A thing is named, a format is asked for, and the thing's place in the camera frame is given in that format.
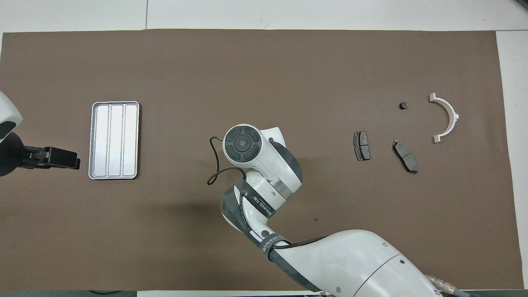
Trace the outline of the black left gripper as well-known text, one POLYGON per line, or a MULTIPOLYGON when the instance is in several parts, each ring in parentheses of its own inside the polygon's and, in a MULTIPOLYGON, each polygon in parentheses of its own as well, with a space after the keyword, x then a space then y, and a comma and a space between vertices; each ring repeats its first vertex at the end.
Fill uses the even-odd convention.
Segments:
POLYGON ((80 164, 81 159, 76 152, 58 147, 25 146, 14 132, 9 133, 0 145, 0 176, 2 177, 16 168, 79 170, 80 164))

